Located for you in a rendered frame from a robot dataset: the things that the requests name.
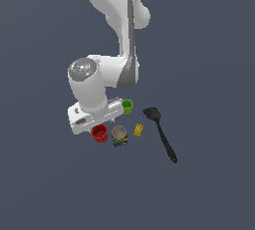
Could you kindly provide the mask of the green cup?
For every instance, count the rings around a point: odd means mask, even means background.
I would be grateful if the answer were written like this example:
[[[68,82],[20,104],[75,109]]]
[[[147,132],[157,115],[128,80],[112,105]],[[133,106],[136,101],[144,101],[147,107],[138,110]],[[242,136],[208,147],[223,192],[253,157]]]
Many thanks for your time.
[[[133,103],[131,100],[123,100],[124,114],[130,115],[132,111]]]

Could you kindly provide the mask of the colourful labelled tin can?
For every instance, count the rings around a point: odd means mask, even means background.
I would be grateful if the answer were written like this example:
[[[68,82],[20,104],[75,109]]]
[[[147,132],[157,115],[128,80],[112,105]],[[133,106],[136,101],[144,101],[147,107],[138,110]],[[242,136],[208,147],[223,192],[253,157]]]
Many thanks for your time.
[[[116,125],[112,129],[112,140],[114,147],[127,145],[128,144],[127,130],[122,125]]]

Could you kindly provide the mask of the red cup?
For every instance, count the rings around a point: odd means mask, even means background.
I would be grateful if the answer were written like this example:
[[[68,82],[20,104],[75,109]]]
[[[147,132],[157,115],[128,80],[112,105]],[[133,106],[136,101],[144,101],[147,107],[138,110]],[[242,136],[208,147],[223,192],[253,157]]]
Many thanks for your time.
[[[92,137],[96,142],[105,142],[108,139],[108,128],[103,124],[98,124],[92,128]]]

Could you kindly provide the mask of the small yellow toy block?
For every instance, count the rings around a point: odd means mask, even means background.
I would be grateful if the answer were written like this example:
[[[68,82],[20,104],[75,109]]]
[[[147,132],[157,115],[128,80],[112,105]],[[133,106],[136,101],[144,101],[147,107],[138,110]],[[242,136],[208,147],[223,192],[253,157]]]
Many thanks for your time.
[[[137,137],[140,137],[141,135],[141,132],[142,132],[142,129],[143,129],[143,125],[142,124],[137,124],[134,128],[134,135],[137,136]]]

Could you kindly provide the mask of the black spatula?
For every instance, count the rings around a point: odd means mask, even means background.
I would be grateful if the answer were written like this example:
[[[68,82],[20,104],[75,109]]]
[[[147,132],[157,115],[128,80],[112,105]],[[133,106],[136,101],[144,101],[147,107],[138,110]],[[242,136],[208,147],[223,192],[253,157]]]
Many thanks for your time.
[[[158,133],[160,135],[161,141],[165,147],[166,153],[169,156],[169,158],[172,160],[173,163],[177,163],[177,156],[173,150],[173,148],[170,146],[167,138],[165,137],[162,128],[160,126],[160,118],[161,118],[161,113],[159,112],[159,110],[157,108],[148,108],[148,109],[144,109],[142,111],[145,116],[148,119],[153,120],[156,123],[157,129],[158,129]]]

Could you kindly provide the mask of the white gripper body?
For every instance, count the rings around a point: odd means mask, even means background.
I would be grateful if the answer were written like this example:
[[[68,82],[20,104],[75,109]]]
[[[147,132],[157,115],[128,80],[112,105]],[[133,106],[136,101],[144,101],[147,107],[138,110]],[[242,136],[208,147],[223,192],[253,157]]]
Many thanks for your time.
[[[84,131],[91,132],[94,126],[106,121],[114,122],[115,119],[123,113],[123,99],[119,97],[108,100],[108,110],[104,112],[102,116],[84,113],[79,103],[75,103],[68,108],[69,122],[74,134],[79,134]]]

